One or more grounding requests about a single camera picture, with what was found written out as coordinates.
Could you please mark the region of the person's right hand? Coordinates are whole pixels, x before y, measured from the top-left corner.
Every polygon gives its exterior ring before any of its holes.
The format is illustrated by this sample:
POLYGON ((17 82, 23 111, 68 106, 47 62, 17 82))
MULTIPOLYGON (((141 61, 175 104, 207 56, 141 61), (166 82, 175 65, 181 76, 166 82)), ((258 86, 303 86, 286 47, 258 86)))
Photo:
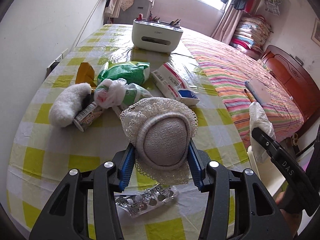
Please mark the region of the person's right hand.
MULTIPOLYGON (((280 192, 276 197, 275 202, 278 206, 280 205, 280 203, 284 197, 284 193, 285 192, 280 192)), ((297 234, 298 229, 300 227, 301 221, 302 221, 302 213, 290 214, 290 213, 287 213, 283 209, 280 209, 280 211, 281 211, 282 215, 284 216, 284 218, 290 228, 292 236, 295 237, 295 235, 297 234)))

